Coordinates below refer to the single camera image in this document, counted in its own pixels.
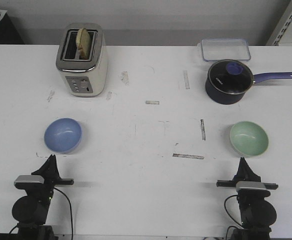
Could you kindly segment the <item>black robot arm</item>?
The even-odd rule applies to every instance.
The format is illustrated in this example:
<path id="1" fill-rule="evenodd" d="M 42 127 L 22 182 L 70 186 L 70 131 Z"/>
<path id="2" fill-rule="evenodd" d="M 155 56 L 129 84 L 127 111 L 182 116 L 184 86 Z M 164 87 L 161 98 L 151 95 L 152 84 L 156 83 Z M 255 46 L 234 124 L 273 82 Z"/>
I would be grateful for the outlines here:
<path id="1" fill-rule="evenodd" d="M 11 213 L 17 221 L 13 229 L 17 234 L 8 233 L 8 239 L 14 240 L 57 240 L 53 227 L 46 225 L 46 220 L 54 196 L 54 191 L 65 193 L 56 186 L 71 186 L 72 178 L 61 178 L 57 159 L 50 155 L 45 163 L 36 171 L 28 175 L 19 175 L 13 185 L 24 190 L 26 195 L 19 198 L 13 205 Z"/>
<path id="2" fill-rule="evenodd" d="M 265 200 L 271 195 L 271 190 L 278 189 L 276 183 L 262 182 L 261 177 L 253 172 L 246 159 L 241 157 L 237 173 L 232 180 L 218 180 L 217 187 L 235 188 L 237 194 L 224 200 L 224 209 L 228 216 L 227 201 L 235 197 L 240 212 L 240 221 L 231 219 L 237 226 L 233 228 L 231 236 L 225 235 L 226 240 L 269 240 L 270 228 L 277 220 L 277 212 L 273 205 Z"/>

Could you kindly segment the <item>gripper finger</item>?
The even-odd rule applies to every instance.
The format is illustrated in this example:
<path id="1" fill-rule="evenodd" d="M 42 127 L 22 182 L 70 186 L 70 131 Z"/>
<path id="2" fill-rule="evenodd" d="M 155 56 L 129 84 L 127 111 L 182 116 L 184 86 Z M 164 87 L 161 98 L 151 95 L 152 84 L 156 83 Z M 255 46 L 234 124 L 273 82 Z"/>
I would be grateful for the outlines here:
<path id="1" fill-rule="evenodd" d="M 45 163 L 37 170 L 37 175 L 47 175 L 50 172 L 51 161 L 53 160 L 53 155 L 51 154 Z"/>
<path id="2" fill-rule="evenodd" d="M 54 179 L 61 179 L 55 154 L 52 155 L 52 176 Z"/>
<path id="3" fill-rule="evenodd" d="M 236 173 L 236 179 L 237 180 L 244 180 L 245 177 L 246 177 L 245 163 L 246 163 L 245 158 L 241 157 L 240 160 L 239 160 L 239 165 L 238 165 L 238 169 L 237 169 L 237 173 Z"/>
<path id="4" fill-rule="evenodd" d="M 261 177 L 253 172 L 253 170 L 249 167 L 245 158 L 243 158 L 243 172 L 244 172 L 244 180 L 247 182 L 260 182 Z"/>

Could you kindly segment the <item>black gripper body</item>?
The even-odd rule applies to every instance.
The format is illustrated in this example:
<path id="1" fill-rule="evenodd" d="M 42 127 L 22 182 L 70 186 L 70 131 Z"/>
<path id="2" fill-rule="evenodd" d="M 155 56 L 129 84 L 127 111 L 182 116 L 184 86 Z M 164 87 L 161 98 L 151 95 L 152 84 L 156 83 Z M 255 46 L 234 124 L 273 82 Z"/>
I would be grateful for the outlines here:
<path id="1" fill-rule="evenodd" d="M 74 184 L 73 178 L 54 179 L 53 177 L 42 177 L 44 178 L 43 186 L 25 190 L 28 195 L 34 198 L 52 198 L 55 186 L 71 186 Z"/>
<path id="2" fill-rule="evenodd" d="M 218 188 L 234 188 L 239 198 L 267 198 L 271 195 L 270 190 L 277 190 L 279 185 L 261 181 L 252 181 L 244 179 L 217 180 Z"/>

